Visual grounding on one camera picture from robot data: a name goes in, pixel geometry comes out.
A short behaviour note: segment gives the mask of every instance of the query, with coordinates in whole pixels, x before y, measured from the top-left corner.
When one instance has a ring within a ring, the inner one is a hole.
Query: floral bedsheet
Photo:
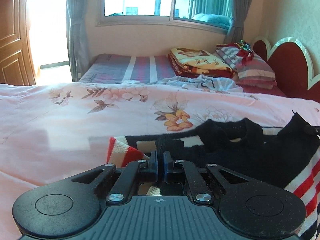
[[[111,136],[192,129],[248,117],[283,127],[298,112],[320,126],[320,104],[263,94],[165,85],[0,84],[0,240],[17,240],[11,208],[23,192],[106,161]]]

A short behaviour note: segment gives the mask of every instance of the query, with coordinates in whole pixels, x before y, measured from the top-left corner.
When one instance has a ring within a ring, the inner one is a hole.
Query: curtain tieback
[[[230,26],[243,28],[244,27],[244,21],[236,21],[233,18],[231,18]]]
[[[79,25],[82,23],[82,19],[78,19],[78,20],[71,19],[70,22],[71,22],[71,26]]]

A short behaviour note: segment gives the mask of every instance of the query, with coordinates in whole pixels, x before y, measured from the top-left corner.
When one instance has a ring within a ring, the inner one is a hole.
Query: door panel
[[[0,83],[35,85],[29,54],[26,0],[0,0]]]

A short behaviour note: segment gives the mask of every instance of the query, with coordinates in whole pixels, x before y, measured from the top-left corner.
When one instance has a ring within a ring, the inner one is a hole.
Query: red headboard
[[[320,103],[320,74],[314,77],[310,55],[300,41],[283,38],[271,48],[267,39],[258,37],[252,44],[252,49],[276,73],[278,88],[283,93]]]

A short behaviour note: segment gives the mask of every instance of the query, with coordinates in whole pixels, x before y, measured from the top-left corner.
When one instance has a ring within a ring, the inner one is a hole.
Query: silver pin
[[[201,193],[201,194],[198,194],[196,196],[196,199],[201,201],[201,202],[208,202],[211,200],[211,196],[209,194],[206,194],[206,193]]]
[[[120,202],[121,200],[124,199],[124,196],[122,194],[115,193],[115,194],[111,194],[108,197],[108,199],[113,202]]]

